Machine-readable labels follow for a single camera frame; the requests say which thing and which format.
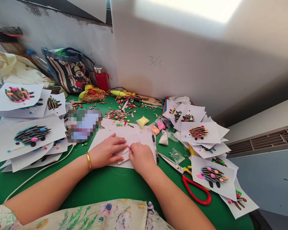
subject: green tablecloth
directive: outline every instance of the green tablecloth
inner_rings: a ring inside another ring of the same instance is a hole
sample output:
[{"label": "green tablecloth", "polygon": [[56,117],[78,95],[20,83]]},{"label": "green tablecloth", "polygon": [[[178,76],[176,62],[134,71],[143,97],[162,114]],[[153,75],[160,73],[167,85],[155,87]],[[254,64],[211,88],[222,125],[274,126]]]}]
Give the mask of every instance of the green tablecloth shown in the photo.
[{"label": "green tablecloth", "polygon": [[[69,99],[75,99],[76,101],[78,100],[77,96],[70,96]],[[83,104],[82,109],[88,107],[89,104]],[[118,109],[118,104],[114,100],[114,97],[107,96],[106,104],[97,103],[97,108],[101,110],[103,115],[105,114],[105,112],[109,110],[108,107],[111,107],[112,109]],[[145,107],[136,109],[137,112],[134,113],[134,118],[128,116],[128,118],[131,120],[131,123],[135,123],[133,122],[133,120],[135,121],[144,115],[148,119],[151,118],[149,119],[148,123],[149,125],[156,119],[156,115],[154,113],[157,113],[158,115],[161,115],[162,113],[162,110],[159,108],[157,108],[156,111],[153,111],[153,109],[146,109]],[[157,142],[159,141],[160,137],[161,133],[157,135]],[[18,193],[30,187],[31,185],[35,184],[36,182],[40,181],[41,179],[47,177],[48,175],[57,171],[63,166],[67,165],[69,162],[76,159],[78,156],[84,154],[88,150],[92,140],[93,137],[91,137],[91,139],[88,141],[87,146],[81,146],[81,144],[78,144],[71,152],[68,158],[38,174],[35,178],[33,178],[31,181],[25,184],[18,191]],[[169,152],[172,152],[172,148],[175,148],[176,150],[180,151],[183,155],[190,154],[189,152],[185,151],[183,145],[180,142],[176,143],[173,140],[169,139],[168,146],[157,144],[158,151],[168,156],[169,158],[170,158]],[[65,152],[61,156],[61,158],[66,156],[66,154],[67,152]],[[183,162],[181,162],[180,165],[182,167],[191,165],[191,162],[188,158],[186,158]],[[160,163],[158,164],[158,166],[166,173],[166,175],[175,184],[177,184],[179,188],[181,188],[190,197],[189,193],[187,192],[187,189],[185,188],[181,180],[181,175],[175,169],[169,166],[162,158],[160,158]],[[21,183],[23,183],[25,180],[27,180],[30,176],[32,176],[40,169],[41,168],[34,168],[18,171],[16,173],[12,172],[1,173],[0,170],[0,204],[4,202],[5,198],[12,191],[14,191],[14,189],[16,189]],[[202,190],[194,187],[193,185],[190,185],[190,187],[196,197],[202,200],[206,199],[206,195]],[[226,230],[253,229],[252,221],[248,215],[245,215],[235,220],[229,208],[224,203],[224,201],[221,200],[218,194],[211,191],[211,197],[212,202],[208,206],[203,206],[198,203],[196,204],[209,218],[209,220],[212,222],[212,224],[215,226],[216,229],[226,229]],[[136,173],[134,169],[109,167],[109,166],[96,169],[90,174],[88,174],[85,178],[83,178],[74,188],[74,190],[65,200],[65,202],[62,204],[60,209],[78,207],[80,205],[87,205],[118,198],[152,201],[155,209],[159,212],[161,217],[164,218],[161,207],[154,193],[147,185],[147,183],[143,180],[143,178],[138,173]]]}]

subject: pixelated image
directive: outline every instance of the pixelated image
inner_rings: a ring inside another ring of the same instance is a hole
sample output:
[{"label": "pixelated image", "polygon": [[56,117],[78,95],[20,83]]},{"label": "pixelated image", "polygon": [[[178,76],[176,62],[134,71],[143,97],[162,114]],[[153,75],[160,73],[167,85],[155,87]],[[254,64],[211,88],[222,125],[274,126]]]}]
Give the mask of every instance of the pixelated image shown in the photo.
[{"label": "pixelated image", "polygon": [[81,143],[101,127],[100,110],[68,110],[68,142]]}]

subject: red thermos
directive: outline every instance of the red thermos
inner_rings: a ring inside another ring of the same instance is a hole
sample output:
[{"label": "red thermos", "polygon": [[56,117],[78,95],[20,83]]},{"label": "red thermos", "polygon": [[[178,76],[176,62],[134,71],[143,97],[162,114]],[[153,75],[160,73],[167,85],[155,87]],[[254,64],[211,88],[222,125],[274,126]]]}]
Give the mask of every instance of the red thermos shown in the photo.
[{"label": "red thermos", "polygon": [[102,65],[94,65],[94,72],[95,72],[95,78],[98,84],[98,88],[107,92],[109,90],[108,82],[107,82],[107,76],[108,76],[108,79],[110,79],[109,74],[107,74],[104,71]]}]

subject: gold bangle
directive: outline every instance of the gold bangle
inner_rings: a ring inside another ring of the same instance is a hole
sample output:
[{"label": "gold bangle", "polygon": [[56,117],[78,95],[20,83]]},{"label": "gold bangle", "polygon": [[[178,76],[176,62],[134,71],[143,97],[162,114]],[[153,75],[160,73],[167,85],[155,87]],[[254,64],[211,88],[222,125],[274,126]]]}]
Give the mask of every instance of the gold bangle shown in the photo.
[{"label": "gold bangle", "polygon": [[90,169],[90,172],[92,171],[92,163],[91,163],[91,159],[90,159],[90,155],[88,152],[86,152],[86,156],[87,156],[87,161],[89,163],[89,169]]}]

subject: pen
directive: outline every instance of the pen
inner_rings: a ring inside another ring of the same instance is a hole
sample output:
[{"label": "pen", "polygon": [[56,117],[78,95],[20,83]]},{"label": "pen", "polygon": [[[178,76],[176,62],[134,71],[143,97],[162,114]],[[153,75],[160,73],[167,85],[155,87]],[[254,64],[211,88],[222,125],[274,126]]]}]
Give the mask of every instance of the pen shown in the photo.
[{"label": "pen", "polygon": [[152,135],[152,138],[153,138],[153,143],[154,143],[155,149],[156,149],[156,159],[157,159],[157,163],[159,163],[159,154],[158,154],[158,150],[157,150],[157,145],[156,145],[155,136]]}]

